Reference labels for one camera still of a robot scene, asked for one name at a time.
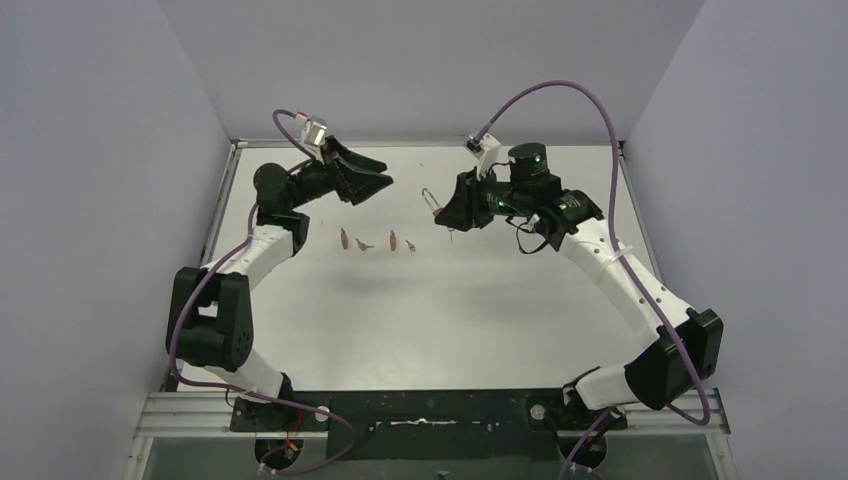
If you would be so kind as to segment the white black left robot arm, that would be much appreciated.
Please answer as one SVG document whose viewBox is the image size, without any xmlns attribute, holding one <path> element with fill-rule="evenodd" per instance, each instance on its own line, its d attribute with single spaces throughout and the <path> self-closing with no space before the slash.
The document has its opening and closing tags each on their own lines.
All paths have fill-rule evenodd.
<svg viewBox="0 0 848 480">
<path fill-rule="evenodd" d="M 314 158 L 294 168 L 275 162 L 258 167 L 245 238 L 218 259 L 183 267 L 175 275 L 165 338 L 173 377 L 185 385 L 233 392 L 273 427 L 305 410 L 293 397 L 290 378 L 254 347 L 251 293 L 304 247 L 310 218 L 300 207 L 330 193 L 359 205 L 392 185 L 387 170 L 385 163 L 348 149 L 334 136 L 318 146 Z M 217 379 L 188 379 L 179 371 L 180 362 Z"/>
</svg>

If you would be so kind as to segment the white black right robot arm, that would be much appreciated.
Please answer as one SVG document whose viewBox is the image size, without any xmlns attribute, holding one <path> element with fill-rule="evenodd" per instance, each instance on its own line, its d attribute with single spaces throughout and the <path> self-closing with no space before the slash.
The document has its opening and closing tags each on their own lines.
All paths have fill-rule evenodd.
<svg viewBox="0 0 848 480">
<path fill-rule="evenodd" d="M 486 162 L 458 174 L 436 224 L 467 232 L 496 217 L 538 234 L 579 267 L 623 316 L 641 352 L 624 364 L 597 367 L 565 387 L 564 417 L 590 425 L 612 406 L 641 403 L 661 410 L 711 377 L 724 324 L 711 309 L 696 311 L 662 284 L 615 237 L 599 206 L 584 192 L 566 189 L 552 174 L 539 142 L 509 149 L 510 175 L 498 180 Z"/>
</svg>

